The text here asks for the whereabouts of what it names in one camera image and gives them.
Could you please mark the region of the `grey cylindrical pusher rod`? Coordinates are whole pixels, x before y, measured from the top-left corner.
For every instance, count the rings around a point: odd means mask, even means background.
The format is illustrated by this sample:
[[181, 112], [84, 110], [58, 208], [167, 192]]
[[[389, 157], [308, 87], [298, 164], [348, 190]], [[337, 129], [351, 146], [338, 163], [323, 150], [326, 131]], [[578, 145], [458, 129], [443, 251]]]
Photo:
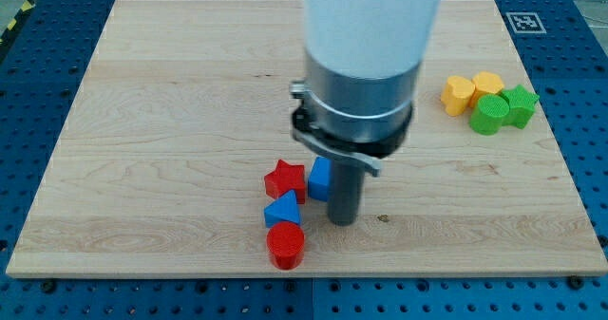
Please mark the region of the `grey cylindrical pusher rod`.
[[331, 161], [327, 216], [331, 223], [348, 226], [356, 221], [365, 171], [338, 160]]

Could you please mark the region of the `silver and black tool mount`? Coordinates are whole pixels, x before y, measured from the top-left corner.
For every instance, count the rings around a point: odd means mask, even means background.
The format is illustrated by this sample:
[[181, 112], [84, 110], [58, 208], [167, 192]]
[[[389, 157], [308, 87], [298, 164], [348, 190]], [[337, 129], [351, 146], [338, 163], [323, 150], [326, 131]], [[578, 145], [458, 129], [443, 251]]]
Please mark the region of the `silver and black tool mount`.
[[380, 175], [381, 159], [405, 140], [419, 66], [380, 78], [343, 75], [305, 54], [306, 76], [290, 93], [300, 100], [292, 137], [317, 155]]

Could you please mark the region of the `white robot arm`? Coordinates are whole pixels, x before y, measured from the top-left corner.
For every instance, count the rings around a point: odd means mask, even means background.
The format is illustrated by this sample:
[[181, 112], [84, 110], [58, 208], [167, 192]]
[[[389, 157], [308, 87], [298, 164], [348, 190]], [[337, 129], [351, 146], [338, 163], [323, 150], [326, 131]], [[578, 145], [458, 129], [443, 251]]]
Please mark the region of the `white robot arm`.
[[358, 216], [366, 175], [406, 138], [440, 0], [303, 0], [305, 77], [292, 136], [331, 164], [327, 216]]

